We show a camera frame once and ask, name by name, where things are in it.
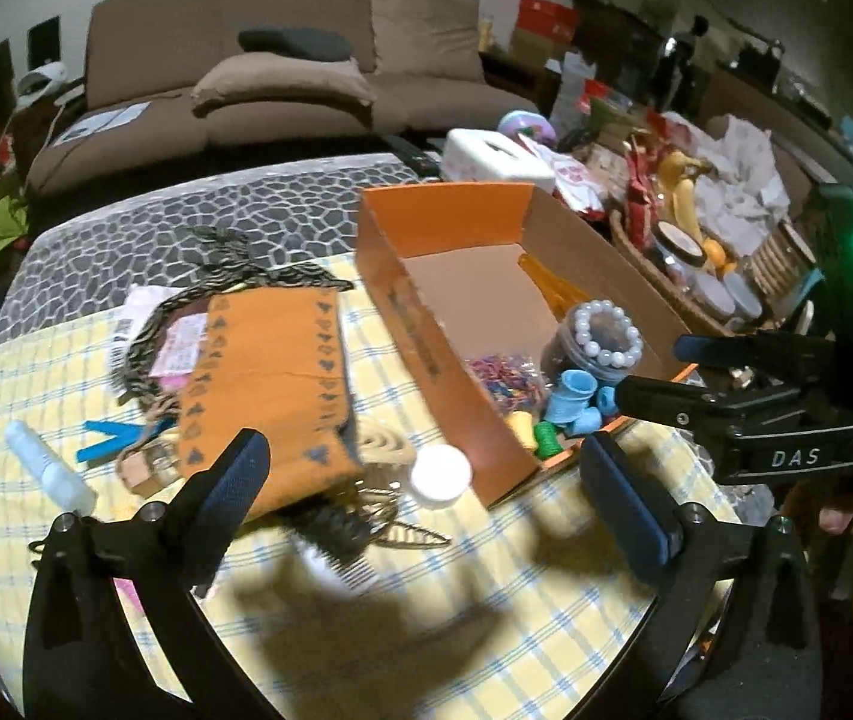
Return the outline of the orange patterned sock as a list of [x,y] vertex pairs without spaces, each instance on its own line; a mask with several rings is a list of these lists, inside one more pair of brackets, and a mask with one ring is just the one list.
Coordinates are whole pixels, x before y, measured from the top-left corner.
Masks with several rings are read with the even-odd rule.
[[325,493],[362,473],[334,288],[218,294],[179,395],[178,470],[212,466],[241,429],[271,447],[271,471],[248,520]]

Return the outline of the black cushion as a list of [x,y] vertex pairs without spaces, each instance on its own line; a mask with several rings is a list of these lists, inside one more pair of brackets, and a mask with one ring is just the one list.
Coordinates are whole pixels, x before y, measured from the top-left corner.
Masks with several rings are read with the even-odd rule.
[[267,52],[311,62],[345,62],[352,46],[337,32],[314,28],[253,28],[238,32],[244,52]]

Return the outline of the orange cardboard box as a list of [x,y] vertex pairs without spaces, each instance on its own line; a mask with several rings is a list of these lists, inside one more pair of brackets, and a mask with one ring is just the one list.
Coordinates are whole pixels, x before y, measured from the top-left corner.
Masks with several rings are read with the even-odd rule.
[[591,299],[625,310],[644,341],[640,376],[678,382],[689,327],[599,232],[532,184],[368,188],[356,208],[355,265],[441,434],[493,507],[542,475],[470,371],[474,358],[539,359],[558,322],[519,265],[531,255]]

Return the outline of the white round jar lid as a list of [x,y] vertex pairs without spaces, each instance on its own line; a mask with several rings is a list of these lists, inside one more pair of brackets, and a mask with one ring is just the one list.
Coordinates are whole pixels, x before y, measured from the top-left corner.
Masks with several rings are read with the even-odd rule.
[[472,466],[467,455],[454,445],[424,445],[417,450],[409,483],[422,502],[451,505],[470,488]]

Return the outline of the blue hair clip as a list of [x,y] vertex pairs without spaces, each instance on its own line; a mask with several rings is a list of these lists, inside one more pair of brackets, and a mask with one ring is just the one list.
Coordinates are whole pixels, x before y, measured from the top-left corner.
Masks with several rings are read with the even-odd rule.
[[93,463],[93,461],[117,457],[122,450],[132,449],[140,439],[150,442],[175,424],[175,418],[161,418],[153,426],[147,426],[147,424],[139,426],[132,422],[109,421],[109,419],[85,421],[83,423],[85,431],[103,434],[104,439],[83,447],[75,454],[75,458],[79,463]]

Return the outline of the white tissue box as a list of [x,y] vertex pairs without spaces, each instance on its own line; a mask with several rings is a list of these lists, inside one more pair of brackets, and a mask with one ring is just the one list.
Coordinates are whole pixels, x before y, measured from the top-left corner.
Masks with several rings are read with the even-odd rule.
[[555,190],[552,167],[493,130],[453,128],[444,140],[440,171],[447,182],[519,182]]

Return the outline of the wooden spiral hairbrush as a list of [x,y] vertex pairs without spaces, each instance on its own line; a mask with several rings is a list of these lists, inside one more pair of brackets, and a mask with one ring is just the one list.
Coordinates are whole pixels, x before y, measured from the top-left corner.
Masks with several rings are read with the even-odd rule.
[[342,564],[370,546],[391,550],[441,550],[449,536],[401,518],[401,504],[415,460],[413,445],[378,422],[358,427],[362,473],[329,491],[303,499],[287,514],[290,527],[324,556]]

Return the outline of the white plastic bottle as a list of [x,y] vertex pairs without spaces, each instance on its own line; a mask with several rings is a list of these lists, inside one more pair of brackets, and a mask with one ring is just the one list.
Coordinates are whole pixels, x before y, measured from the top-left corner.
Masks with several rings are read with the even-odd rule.
[[5,426],[4,437],[11,453],[61,511],[82,517],[95,512],[95,491],[26,422],[10,421]]

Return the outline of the small glass perfume bottle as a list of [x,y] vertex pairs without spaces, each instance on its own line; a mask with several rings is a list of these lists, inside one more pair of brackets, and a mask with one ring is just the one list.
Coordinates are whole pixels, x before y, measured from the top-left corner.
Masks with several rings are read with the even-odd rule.
[[119,458],[116,472],[124,488],[142,499],[161,493],[179,479],[173,454],[159,440]]

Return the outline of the bananas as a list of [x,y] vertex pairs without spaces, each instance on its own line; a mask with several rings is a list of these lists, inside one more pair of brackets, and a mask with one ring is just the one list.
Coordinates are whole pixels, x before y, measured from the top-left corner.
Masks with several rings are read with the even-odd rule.
[[703,242],[703,232],[696,216],[695,182],[711,171],[713,166],[710,163],[673,149],[659,161],[656,172],[657,185],[664,200],[662,211],[666,213],[667,220],[677,224],[699,244]]

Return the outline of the brown cushion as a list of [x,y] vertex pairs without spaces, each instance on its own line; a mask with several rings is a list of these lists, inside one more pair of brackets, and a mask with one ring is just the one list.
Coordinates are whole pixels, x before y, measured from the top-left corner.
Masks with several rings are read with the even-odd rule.
[[205,115],[232,104],[260,101],[317,101],[371,107],[376,93],[353,59],[311,62],[253,52],[221,60],[191,93],[192,109]]

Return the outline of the amber plastic comb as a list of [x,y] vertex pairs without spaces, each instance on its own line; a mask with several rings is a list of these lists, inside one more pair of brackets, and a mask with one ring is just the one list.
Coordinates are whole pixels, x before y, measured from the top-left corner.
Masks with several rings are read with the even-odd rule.
[[540,295],[547,302],[547,307],[557,322],[565,319],[566,314],[577,305],[589,301],[589,296],[584,289],[578,288],[566,278],[559,277],[536,257],[532,257],[529,252],[519,255],[518,265],[539,289]]

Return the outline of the pastel round toy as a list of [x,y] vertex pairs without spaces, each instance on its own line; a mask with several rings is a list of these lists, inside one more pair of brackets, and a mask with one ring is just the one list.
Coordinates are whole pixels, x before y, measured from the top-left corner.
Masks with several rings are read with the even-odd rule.
[[555,146],[558,142],[557,132],[550,121],[539,112],[531,110],[511,110],[504,114],[498,122],[497,130],[501,135],[513,140],[524,135],[525,138],[547,146]]

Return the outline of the brown sofa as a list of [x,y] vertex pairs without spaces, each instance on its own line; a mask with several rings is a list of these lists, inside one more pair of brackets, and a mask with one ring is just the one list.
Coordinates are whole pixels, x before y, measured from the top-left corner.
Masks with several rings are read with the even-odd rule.
[[493,128],[479,0],[103,0],[91,10],[83,114],[36,154],[46,208],[112,202],[296,142]]

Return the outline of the yellow checked tablecloth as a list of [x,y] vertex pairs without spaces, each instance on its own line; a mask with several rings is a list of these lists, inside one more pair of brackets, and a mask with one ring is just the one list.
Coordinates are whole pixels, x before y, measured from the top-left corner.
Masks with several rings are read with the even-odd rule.
[[[363,288],[340,330],[368,470],[241,528],[200,609],[290,718],[560,718],[627,644],[650,597],[565,468],[485,507],[431,509],[406,455],[440,427]],[[139,424],[114,395],[114,309],[0,343],[0,678],[23,690],[41,543],[57,505],[8,447],[12,424],[65,460],[93,422]]]

